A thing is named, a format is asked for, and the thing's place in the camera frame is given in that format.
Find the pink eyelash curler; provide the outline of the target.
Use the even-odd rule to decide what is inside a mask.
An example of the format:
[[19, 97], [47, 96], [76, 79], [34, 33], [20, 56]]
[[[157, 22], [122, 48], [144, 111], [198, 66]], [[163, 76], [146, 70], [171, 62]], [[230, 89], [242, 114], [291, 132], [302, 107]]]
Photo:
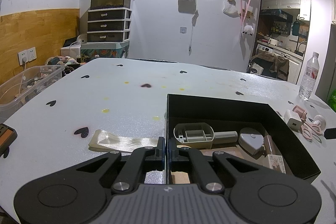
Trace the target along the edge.
[[301, 120], [301, 133], [306, 140], [312, 141], [314, 135], [323, 136], [326, 119], [322, 115], [316, 115], [312, 123], [309, 123], [306, 117], [301, 118]]

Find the pink round holder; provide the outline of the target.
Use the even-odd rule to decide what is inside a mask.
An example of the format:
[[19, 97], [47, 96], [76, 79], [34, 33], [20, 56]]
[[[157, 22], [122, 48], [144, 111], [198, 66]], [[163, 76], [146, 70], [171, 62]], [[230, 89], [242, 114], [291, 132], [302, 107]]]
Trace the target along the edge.
[[307, 111], [305, 109], [303, 109], [302, 107], [296, 105], [296, 106], [294, 106], [294, 108], [293, 108], [292, 111], [295, 112], [295, 113], [297, 113], [298, 116], [300, 117], [300, 119], [302, 121], [306, 121]]

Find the gel polish bottle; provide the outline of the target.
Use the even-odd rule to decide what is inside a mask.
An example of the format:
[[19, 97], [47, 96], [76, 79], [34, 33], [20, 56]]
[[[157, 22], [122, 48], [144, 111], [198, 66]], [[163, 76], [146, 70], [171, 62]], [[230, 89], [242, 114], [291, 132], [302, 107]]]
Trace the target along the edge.
[[264, 137], [265, 157], [262, 161], [264, 167], [286, 173], [284, 159], [281, 155], [276, 154], [274, 142], [270, 135]]

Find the white usb charger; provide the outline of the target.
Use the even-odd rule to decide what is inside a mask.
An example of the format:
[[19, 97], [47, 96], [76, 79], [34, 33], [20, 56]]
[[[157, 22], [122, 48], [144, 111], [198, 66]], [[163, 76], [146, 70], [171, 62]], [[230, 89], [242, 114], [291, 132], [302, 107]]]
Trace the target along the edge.
[[302, 126], [302, 120], [299, 114], [291, 110], [286, 110], [284, 114], [284, 122], [293, 131], [298, 131]]

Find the grey heart shaped case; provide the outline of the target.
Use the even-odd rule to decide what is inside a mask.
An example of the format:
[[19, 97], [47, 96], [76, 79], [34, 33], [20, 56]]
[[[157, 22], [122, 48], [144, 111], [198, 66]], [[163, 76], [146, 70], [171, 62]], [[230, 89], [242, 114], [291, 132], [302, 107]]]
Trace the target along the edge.
[[239, 145], [250, 155], [259, 153], [264, 145], [264, 137], [254, 128], [245, 127], [240, 130]]

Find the black storage box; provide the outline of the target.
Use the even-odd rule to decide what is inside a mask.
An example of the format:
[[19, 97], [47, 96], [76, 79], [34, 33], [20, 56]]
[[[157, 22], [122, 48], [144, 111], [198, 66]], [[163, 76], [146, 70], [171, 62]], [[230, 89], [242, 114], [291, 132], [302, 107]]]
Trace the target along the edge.
[[167, 153], [176, 142], [174, 128], [180, 123], [203, 122], [216, 132], [250, 127], [272, 137], [292, 175], [312, 183], [321, 174], [305, 146], [267, 103], [168, 94], [166, 115]]

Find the cream satin ribbon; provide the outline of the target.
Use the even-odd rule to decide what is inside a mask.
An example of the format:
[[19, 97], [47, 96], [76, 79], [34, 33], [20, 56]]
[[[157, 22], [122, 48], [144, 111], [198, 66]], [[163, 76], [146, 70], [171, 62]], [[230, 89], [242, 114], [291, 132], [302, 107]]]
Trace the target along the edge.
[[158, 139], [153, 138], [130, 138], [118, 136], [105, 130], [96, 130], [89, 142], [89, 147], [94, 150], [118, 150], [132, 153], [142, 147], [156, 147]]

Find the clear plastic water bottle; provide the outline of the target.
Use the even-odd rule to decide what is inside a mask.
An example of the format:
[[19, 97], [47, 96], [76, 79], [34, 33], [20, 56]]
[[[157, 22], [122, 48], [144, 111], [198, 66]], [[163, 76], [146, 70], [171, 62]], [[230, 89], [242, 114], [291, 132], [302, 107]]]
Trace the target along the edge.
[[313, 52], [311, 59], [307, 62], [305, 72], [299, 87], [298, 95], [304, 99], [308, 100], [313, 92], [315, 82], [319, 72], [319, 54]]

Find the beige plastic scoop tool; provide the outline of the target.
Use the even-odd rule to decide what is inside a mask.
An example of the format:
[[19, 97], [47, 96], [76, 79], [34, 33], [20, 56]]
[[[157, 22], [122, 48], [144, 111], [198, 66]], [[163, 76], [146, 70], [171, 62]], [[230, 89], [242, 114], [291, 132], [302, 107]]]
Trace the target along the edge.
[[213, 145], [236, 143], [236, 131], [214, 132], [206, 123], [180, 123], [174, 128], [174, 137], [180, 145], [195, 149], [211, 149]]

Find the orange black device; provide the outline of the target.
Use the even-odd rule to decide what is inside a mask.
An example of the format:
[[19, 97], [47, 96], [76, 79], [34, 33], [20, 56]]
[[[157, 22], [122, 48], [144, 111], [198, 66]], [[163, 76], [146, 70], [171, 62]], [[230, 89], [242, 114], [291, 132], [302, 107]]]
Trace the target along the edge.
[[15, 129], [4, 123], [0, 124], [0, 156], [9, 150], [9, 146], [15, 141], [17, 136]]

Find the clear plastic storage bin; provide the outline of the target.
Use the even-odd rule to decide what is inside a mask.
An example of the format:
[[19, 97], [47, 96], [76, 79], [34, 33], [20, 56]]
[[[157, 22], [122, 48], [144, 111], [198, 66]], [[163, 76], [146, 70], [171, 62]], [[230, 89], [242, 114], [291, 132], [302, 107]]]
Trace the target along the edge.
[[1, 85], [1, 122], [36, 95], [62, 78], [64, 65], [43, 65], [26, 69]]

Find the white plush toy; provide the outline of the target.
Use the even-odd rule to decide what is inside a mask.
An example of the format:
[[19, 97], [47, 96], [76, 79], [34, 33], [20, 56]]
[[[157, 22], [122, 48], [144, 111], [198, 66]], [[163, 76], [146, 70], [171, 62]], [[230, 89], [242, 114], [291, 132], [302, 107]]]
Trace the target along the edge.
[[250, 35], [250, 36], [252, 36], [253, 33], [254, 33], [254, 29], [253, 29], [253, 27], [251, 25], [244, 26], [243, 32], [242, 32], [243, 35]]

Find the white three drawer unit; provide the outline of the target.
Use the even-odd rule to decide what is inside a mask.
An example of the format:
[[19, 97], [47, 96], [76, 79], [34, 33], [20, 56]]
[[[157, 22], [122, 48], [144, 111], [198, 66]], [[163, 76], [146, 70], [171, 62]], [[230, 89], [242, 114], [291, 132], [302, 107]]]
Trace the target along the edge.
[[130, 39], [132, 10], [126, 7], [88, 11], [88, 43], [123, 43]]

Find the white wall power socket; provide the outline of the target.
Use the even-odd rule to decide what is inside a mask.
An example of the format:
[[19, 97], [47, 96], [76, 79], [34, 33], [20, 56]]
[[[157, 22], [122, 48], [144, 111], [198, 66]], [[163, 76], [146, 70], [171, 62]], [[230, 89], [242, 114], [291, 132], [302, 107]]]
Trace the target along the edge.
[[37, 52], [35, 47], [18, 52], [19, 65], [24, 65], [30, 61], [35, 60], [36, 58], [37, 58]]

